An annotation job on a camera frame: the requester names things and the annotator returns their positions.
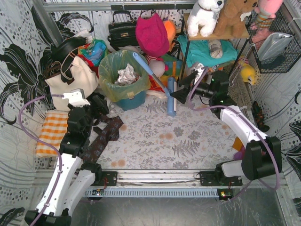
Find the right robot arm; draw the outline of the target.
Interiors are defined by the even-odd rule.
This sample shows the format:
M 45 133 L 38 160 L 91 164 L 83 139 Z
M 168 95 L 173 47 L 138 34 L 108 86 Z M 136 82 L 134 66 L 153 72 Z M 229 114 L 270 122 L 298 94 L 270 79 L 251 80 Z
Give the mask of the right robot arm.
M 226 123 L 241 141 L 245 152 L 241 159 L 221 163 L 217 166 L 217 175 L 223 178 L 245 176 L 247 179 L 261 180 L 275 175 L 276 186 L 280 185 L 282 171 L 281 143 L 277 137 L 269 137 L 255 127 L 241 112 L 236 103 L 228 96 L 228 81 L 216 78 L 213 73 L 209 84 L 201 81 L 205 70 L 194 70 L 192 74 L 179 82 L 183 87 L 177 90 L 177 82 L 169 78 L 167 88 L 167 112 L 175 115 L 175 105 L 179 101 L 185 103 L 193 95 L 209 99 L 209 109 Z

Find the yellow plastic trash bag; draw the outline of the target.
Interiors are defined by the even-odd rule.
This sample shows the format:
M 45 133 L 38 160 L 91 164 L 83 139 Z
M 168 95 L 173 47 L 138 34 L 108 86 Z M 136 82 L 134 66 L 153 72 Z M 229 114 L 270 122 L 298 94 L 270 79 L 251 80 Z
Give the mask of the yellow plastic trash bag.
M 99 85 L 112 102 L 131 98 L 151 87 L 149 74 L 134 59 L 134 51 L 120 50 L 105 56 L 98 67 Z

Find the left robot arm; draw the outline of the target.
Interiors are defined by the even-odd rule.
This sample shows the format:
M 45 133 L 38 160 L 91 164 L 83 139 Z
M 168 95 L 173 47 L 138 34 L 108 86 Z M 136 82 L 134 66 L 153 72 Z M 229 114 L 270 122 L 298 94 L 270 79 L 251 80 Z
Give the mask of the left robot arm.
M 72 107 L 68 113 L 67 133 L 59 148 L 55 171 L 35 210 L 27 211 L 30 226 L 69 226 L 72 214 L 85 191 L 102 179 L 98 163 L 83 162 L 95 119 L 91 105 Z

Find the teal plastic trash bin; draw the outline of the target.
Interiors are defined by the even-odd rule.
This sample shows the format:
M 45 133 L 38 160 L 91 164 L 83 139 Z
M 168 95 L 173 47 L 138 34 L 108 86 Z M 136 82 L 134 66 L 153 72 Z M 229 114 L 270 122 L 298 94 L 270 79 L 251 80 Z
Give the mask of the teal plastic trash bin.
M 142 91 L 137 95 L 122 99 L 120 101 L 115 102 L 115 104 L 120 107 L 123 111 L 133 110 L 144 104 L 146 99 L 146 91 Z

